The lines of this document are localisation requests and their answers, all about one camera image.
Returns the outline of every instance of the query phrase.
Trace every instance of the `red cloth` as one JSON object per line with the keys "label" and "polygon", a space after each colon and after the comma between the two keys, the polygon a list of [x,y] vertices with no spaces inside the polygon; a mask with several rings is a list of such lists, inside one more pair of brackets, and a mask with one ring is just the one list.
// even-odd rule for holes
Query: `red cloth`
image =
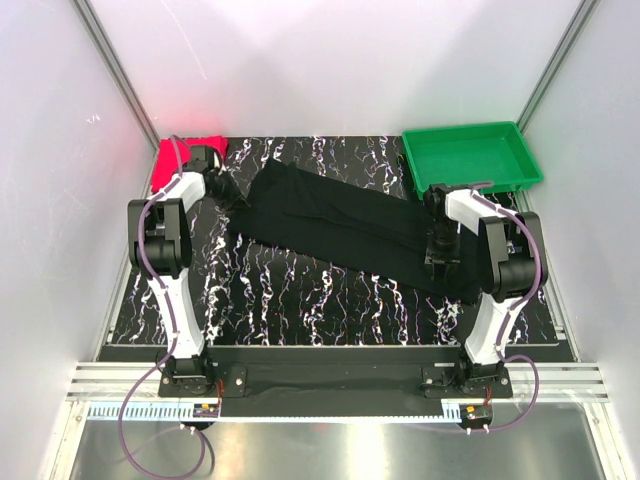
{"label": "red cloth", "polygon": [[[185,138],[185,142],[189,145],[208,145],[215,148],[222,155],[222,160],[227,157],[227,147],[229,147],[229,140],[224,137],[206,137],[206,138]],[[189,149],[182,142],[177,140],[178,148],[180,149],[180,156],[182,157],[182,163],[189,161]],[[156,193],[162,187],[167,185],[171,180],[171,177],[178,169],[178,161],[176,159],[176,152],[173,148],[171,140],[164,138],[160,140],[160,148],[158,151],[158,160],[156,166],[153,169],[151,175],[151,192]]]}

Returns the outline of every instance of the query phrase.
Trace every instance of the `white robotic arm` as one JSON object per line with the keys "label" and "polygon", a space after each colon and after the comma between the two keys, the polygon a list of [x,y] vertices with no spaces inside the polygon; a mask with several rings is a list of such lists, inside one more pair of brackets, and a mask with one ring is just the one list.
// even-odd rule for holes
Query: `white robotic arm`
{"label": "white robotic arm", "polygon": [[[160,198],[154,197],[151,205],[147,205],[149,199],[129,202],[129,258],[153,290],[169,347],[175,342],[162,383],[168,387],[208,388],[214,383],[215,372],[189,293],[193,248],[186,213],[205,196],[213,197],[223,209],[239,208],[246,202],[217,150],[207,146],[190,150],[189,162],[173,176]],[[146,211],[140,241],[138,224]],[[150,265],[154,273],[145,265]]]}
{"label": "white robotic arm", "polygon": [[434,228],[430,234],[425,264],[434,276],[447,276],[459,263],[459,227],[477,237],[477,275],[482,298],[473,331],[466,339],[457,365],[457,385],[475,389],[495,382],[503,366],[509,333],[524,308],[524,295],[535,284],[534,248],[509,217],[517,217],[535,240],[540,257],[539,285],[547,278],[547,263],[540,219],[535,213],[518,213],[493,204],[467,187],[432,185],[423,197]]}
{"label": "white robotic arm", "polygon": [[[505,218],[495,208],[490,208],[485,203],[479,202],[475,196],[479,195],[471,189],[454,190],[447,194],[445,200],[445,214],[455,222],[459,222],[478,236],[480,220],[488,217]],[[517,212],[507,210],[513,215]],[[474,364],[491,365],[500,362],[500,357],[496,351],[496,346],[504,351],[509,338],[509,332],[524,308],[526,303],[520,303],[517,307],[513,305],[522,299],[522,295],[514,296],[498,302],[492,295],[483,293],[480,301],[480,309],[476,318],[473,331],[467,338],[464,348],[469,359]],[[496,344],[498,333],[507,312],[510,312],[510,319],[506,327],[506,335],[503,335],[499,345]]]}
{"label": "white robotic arm", "polygon": [[[163,201],[181,200],[185,212],[188,212],[198,200],[204,198],[206,192],[202,174],[185,172],[178,183],[163,197]],[[169,304],[164,295],[165,289],[155,278],[149,279],[149,285],[158,302],[160,318],[167,338],[172,339],[175,337],[176,339],[177,344],[173,356],[176,359],[197,357],[202,353],[205,341],[193,312],[193,302],[189,293],[189,268],[187,266],[180,269],[178,278],[161,274],[160,280],[164,283],[171,300],[171,307],[178,327],[177,332],[173,331],[170,321]]]}

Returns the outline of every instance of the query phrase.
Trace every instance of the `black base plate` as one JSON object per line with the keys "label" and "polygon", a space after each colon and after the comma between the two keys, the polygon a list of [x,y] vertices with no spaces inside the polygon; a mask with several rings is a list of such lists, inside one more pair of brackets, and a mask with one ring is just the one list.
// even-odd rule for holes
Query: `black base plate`
{"label": "black base plate", "polygon": [[244,396],[245,385],[247,384],[247,369],[242,365],[217,365],[216,367],[216,381],[211,386],[185,387],[183,385],[177,385],[173,383],[164,383],[168,379],[168,376],[163,373],[160,380],[160,388],[158,389],[158,396],[160,397],[182,397],[182,398],[197,398],[197,397],[218,397],[218,382],[222,382],[222,397],[223,398],[239,398]]}
{"label": "black base plate", "polygon": [[[424,396],[432,399],[442,398],[480,398],[486,397],[485,388],[477,388],[473,390],[463,391],[456,387],[453,382],[449,384],[449,380],[453,374],[453,367],[424,367],[422,369],[422,389]],[[491,385],[492,398],[513,398],[513,390],[511,388],[511,379],[506,368],[502,369],[498,381]]]}

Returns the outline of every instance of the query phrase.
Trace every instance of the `black cloth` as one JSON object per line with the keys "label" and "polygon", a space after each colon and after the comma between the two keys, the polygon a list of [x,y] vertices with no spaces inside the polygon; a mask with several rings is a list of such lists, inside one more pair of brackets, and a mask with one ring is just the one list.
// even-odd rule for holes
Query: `black cloth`
{"label": "black cloth", "polygon": [[475,238],[461,237],[461,264],[445,283],[424,266],[432,220],[417,203],[358,188],[269,159],[251,183],[248,209],[230,231],[336,265],[391,278],[434,295],[475,303]]}

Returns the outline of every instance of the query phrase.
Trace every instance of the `green plastic bin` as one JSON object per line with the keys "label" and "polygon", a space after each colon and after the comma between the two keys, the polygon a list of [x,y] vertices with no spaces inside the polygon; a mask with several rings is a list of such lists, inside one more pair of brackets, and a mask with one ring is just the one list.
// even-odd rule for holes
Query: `green plastic bin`
{"label": "green plastic bin", "polygon": [[484,193],[511,192],[542,181],[542,172],[513,122],[409,130],[402,134],[418,198],[431,184],[491,181]]}

